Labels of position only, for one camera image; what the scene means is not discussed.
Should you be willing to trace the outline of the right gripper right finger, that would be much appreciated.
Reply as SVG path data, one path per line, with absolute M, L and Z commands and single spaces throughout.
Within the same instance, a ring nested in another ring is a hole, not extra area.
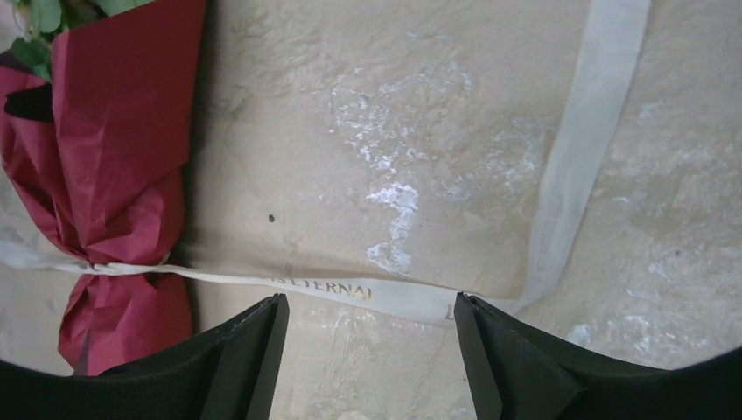
M 460 351 L 479 419 L 739 419 L 741 351 L 676 370 L 616 360 L 459 293 Z

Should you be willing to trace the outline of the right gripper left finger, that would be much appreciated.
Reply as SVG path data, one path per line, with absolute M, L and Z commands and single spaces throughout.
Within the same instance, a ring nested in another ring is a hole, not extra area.
M 1 364 L 3 419 L 267 419 L 290 307 L 266 297 L 190 339 L 97 376 Z

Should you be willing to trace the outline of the dark red wrapping paper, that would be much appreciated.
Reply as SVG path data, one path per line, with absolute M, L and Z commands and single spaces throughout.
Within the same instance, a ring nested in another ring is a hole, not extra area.
M 1 56 L 1 163 L 79 275 L 59 328 L 77 375 L 191 337 L 185 279 L 160 274 L 185 223 L 182 169 L 207 5 L 149 1 L 52 42 L 52 80 Z

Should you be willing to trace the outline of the cream ribbon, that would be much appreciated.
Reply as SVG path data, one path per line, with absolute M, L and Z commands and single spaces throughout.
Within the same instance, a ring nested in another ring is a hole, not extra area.
M 559 283 L 632 84 L 650 8 L 648 1 L 591 3 L 569 99 L 539 187 L 527 281 L 520 297 L 494 301 L 506 313 L 545 297 Z M 215 284 L 269 286 L 448 327 L 457 296 L 442 286 L 380 278 L 229 276 L 171 264 L 158 265 L 156 272 Z

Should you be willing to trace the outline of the pale pink flower stem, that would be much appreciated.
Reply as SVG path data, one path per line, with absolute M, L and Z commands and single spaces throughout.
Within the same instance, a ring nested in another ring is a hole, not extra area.
M 147 4 L 148 0 L 10 0 L 21 34 L 12 55 L 45 81 L 52 80 L 52 44 L 62 33 Z

